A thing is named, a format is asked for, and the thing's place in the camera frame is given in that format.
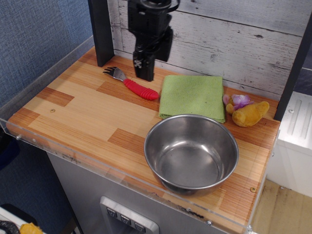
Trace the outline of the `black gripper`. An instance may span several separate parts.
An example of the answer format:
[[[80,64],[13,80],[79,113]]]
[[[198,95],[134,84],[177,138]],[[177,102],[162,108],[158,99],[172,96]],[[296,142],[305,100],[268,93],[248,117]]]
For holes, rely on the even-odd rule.
[[[155,58],[169,59],[173,41],[170,7],[170,0],[128,1],[128,29],[136,37],[133,64],[137,78],[153,81]]]

